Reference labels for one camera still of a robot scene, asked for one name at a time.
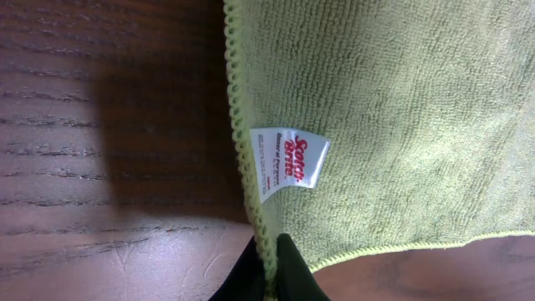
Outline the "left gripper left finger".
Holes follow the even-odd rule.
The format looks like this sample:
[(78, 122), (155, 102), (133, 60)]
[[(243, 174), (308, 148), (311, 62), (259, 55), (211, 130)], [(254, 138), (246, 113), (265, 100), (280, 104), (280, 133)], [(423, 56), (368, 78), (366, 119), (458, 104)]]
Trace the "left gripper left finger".
[(263, 301), (265, 288), (263, 262), (252, 237), (226, 280), (209, 301)]

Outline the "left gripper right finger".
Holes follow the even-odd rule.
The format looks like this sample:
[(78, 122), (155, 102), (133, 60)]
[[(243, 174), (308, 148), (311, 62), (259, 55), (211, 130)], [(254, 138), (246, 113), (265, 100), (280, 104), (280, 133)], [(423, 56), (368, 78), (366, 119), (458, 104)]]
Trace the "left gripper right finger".
[(277, 237), (277, 255), (279, 301), (329, 301), (287, 233)]

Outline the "green microfiber cloth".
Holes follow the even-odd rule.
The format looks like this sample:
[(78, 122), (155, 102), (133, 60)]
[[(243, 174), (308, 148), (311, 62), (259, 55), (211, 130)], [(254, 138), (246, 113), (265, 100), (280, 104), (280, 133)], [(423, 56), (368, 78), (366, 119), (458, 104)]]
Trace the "green microfiber cloth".
[(306, 269), (534, 232), (531, 1), (227, 1), (232, 138), (278, 300)]

